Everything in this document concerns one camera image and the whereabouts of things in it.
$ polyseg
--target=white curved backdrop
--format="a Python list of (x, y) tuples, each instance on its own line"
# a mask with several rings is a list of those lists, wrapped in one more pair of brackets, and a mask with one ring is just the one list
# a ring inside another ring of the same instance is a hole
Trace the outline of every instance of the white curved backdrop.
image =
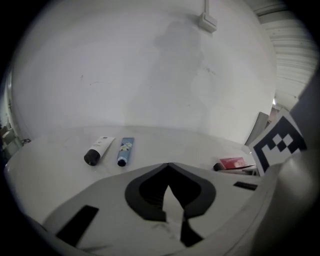
[(244, 143), (270, 113), (276, 57), (241, 0), (68, 0), (34, 22), (13, 62), (22, 137), (61, 128), (181, 128)]

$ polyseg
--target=blue tube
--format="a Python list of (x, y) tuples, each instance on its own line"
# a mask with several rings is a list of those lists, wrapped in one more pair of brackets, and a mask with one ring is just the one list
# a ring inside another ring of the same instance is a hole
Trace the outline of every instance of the blue tube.
[(121, 147), (118, 153), (117, 161), (118, 166), (124, 167), (129, 161), (132, 146), (134, 145), (135, 138), (123, 138)]

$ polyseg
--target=white tabletop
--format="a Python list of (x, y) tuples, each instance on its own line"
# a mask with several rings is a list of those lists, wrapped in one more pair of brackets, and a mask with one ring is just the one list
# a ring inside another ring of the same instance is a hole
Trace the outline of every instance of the white tabletop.
[[(115, 137), (115, 140), (99, 163), (90, 166), (84, 155), (100, 136)], [(123, 137), (134, 137), (135, 141), (129, 163), (119, 167), (117, 155)], [(251, 154), (242, 149), (243, 145), (236, 142), (180, 129), (82, 127), (62, 130), (27, 144), (10, 159), (6, 177), (20, 209), (42, 224), (56, 207), (102, 178), (169, 162), (208, 172), (213, 172), (219, 158), (243, 157), (248, 165), (254, 164)]]

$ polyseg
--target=black rectangle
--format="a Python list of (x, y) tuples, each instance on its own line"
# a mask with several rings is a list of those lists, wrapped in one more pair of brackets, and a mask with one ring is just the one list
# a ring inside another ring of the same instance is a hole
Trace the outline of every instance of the black rectangle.
[(56, 234), (56, 237), (75, 247), (98, 211), (98, 208), (85, 205)]
[(245, 183), (245, 182), (241, 182), (241, 181), (237, 181), (233, 185), (236, 186), (236, 187), (239, 187), (239, 188), (243, 188), (243, 189), (246, 189), (246, 190), (253, 190), (253, 191), (255, 191), (256, 188), (258, 187), (258, 185)]

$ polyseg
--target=black cap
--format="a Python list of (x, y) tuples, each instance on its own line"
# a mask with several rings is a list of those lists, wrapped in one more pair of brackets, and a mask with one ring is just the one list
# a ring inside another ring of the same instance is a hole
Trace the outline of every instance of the black cap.
[(95, 166), (100, 160), (100, 157), (101, 156), (98, 153), (98, 151), (94, 149), (89, 149), (89, 151), (84, 156), (84, 161), (90, 166)]
[(126, 166), (126, 164), (127, 164), (126, 161), (123, 159), (118, 161), (118, 166), (120, 166), (120, 167), (124, 167), (124, 166)]

